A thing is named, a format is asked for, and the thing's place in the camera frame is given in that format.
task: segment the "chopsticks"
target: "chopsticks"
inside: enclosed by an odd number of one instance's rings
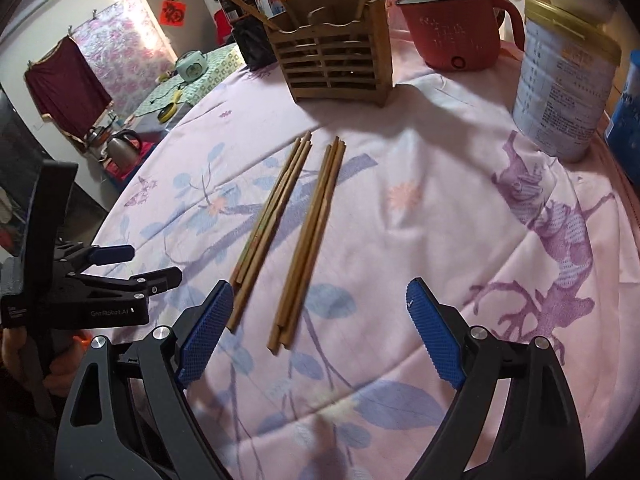
[[[234,309],[226,324],[231,332],[238,328],[262,263],[269,251],[271,239],[300,176],[306,156],[311,150],[310,139],[311,133],[307,132],[302,139],[297,139],[294,143],[231,274],[229,281],[236,292]]]
[[[322,235],[329,217],[331,200],[342,165],[346,145],[335,137],[327,146],[318,174],[318,183],[302,232],[289,267],[284,291],[280,297],[267,348],[277,354],[280,344],[289,349],[293,343],[306,292],[318,257]]]

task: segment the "electric kettle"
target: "electric kettle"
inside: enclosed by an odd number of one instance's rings
[[[500,54],[494,9],[511,19],[516,46],[524,50],[524,26],[509,0],[398,0],[424,62],[441,71],[483,70]]]
[[[130,139],[138,142],[136,146]],[[142,139],[133,130],[120,130],[107,141],[107,156],[121,171],[130,170],[140,158]]]

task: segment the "pot handle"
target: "pot handle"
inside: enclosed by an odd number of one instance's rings
[[[509,0],[492,0],[493,6],[504,9],[509,13],[511,28],[513,29],[513,41],[524,52],[524,24],[520,11]]]
[[[136,146],[133,142],[131,142],[129,139],[127,139],[127,136],[133,137],[134,139],[136,139],[138,141],[138,146]],[[123,139],[123,140],[129,141],[129,144],[131,144],[131,147],[134,150],[136,150],[138,153],[140,153],[140,151],[142,150],[142,139],[140,139],[138,134],[136,132],[134,132],[133,130],[120,130],[117,134],[115,134],[115,136],[113,138],[114,139]]]

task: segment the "metal screw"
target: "metal screw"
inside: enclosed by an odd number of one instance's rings
[[[99,335],[94,337],[91,341],[92,348],[102,348],[104,344],[107,342],[107,338],[103,335]]]
[[[546,350],[547,348],[549,348],[549,339],[547,339],[546,337],[538,336],[533,340],[533,343],[541,350]]]
[[[154,330],[155,339],[164,339],[169,335],[170,329],[167,326],[159,326]]]
[[[488,335],[488,332],[481,326],[475,326],[471,329],[471,337],[473,339],[482,341],[482,339],[486,339]]]

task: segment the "floral tablecloth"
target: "floral tablecloth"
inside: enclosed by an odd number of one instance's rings
[[[160,83],[142,102],[134,115],[142,117],[145,114],[162,110],[172,101],[178,88],[182,89],[182,96],[177,102],[195,106],[205,95],[244,65],[244,59],[236,44],[221,46],[212,52],[207,52],[205,57],[207,58],[207,71],[201,77],[185,84],[180,75],[175,75]]]
[[[469,324],[551,341],[574,396],[588,470],[640,399],[638,200],[600,138],[562,165],[515,131],[520,63],[439,74],[394,41],[384,108],[291,99],[277,65],[236,71],[160,143],[98,233],[129,243],[125,277],[179,266],[150,301],[171,324],[228,279],[296,136],[313,148],[274,236],[242,325],[225,330],[186,397],[236,480],[404,480],[454,396],[406,311],[424,278]],[[292,351],[266,348],[325,146],[347,149]],[[492,446],[508,382],[471,465]]]

